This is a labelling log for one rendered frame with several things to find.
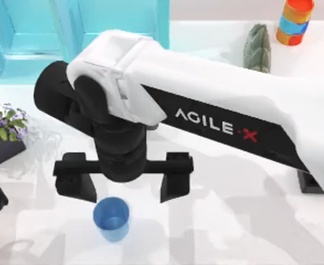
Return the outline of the blue cup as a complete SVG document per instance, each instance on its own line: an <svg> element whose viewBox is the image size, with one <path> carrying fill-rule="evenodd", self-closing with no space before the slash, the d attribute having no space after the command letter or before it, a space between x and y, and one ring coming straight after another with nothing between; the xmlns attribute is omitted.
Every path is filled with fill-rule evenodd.
<svg viewBox="0 0 324 265"><path fill-rule="evenodd" d="M129 232L130 208L121 198L106 197L95 205L93 221L107 241L119 242Z"/></svg>

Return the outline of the clear plastic cup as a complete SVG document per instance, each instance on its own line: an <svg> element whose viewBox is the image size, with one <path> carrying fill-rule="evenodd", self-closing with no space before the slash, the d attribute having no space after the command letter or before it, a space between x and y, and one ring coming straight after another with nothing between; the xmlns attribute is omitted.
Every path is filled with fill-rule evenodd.
<svg viewBox="0 0 324 265"><path fill-rule="evenodd" d="M60 154L62 136L50 127L48 120L29 117L24 134L24 168L26 173L52 177L54 163Z"/></svg>

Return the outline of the purple flower plant pot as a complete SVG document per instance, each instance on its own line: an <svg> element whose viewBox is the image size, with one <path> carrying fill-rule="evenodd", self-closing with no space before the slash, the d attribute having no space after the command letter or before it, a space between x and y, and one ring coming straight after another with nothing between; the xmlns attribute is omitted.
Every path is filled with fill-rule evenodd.
<svg viewBox="0 0 324 265"><path fill-rule="evenodd" d="M28 132L26 111L10 103L0 104L0 164L26 150Z"/></svg>

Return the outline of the small black box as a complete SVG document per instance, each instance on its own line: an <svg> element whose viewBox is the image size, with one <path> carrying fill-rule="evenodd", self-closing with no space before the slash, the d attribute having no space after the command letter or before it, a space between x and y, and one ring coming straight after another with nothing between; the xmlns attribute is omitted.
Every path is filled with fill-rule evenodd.
<svg viewBox="0 0 324 265"><path fill-rule="evenodd" d="M324 194L324 191L315 181L313 176L307 172L297 171L299 187L304 194Z"/></svg>

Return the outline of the light blue rack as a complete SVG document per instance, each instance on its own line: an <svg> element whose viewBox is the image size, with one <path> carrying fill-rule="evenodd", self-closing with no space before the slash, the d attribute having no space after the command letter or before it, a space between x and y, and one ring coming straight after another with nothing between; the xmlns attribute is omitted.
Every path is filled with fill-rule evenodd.
<svg viewBox="0 0 324 265"><path fill-rule="evenodd" d="M139 33L169 47L170 0L0 0L0 84L32 84L102 31Z"/></svg>

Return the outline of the stack of coloured rings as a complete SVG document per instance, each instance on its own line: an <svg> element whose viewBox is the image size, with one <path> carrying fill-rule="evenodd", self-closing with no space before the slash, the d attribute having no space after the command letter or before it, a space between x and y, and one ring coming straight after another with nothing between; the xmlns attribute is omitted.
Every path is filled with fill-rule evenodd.
<svg viewBox="0 0 324 265"><path fill-rule="evenodd" d="M314 6L314 0L285 0L275 33L276 40L285 46L301 44Z"/></svg>

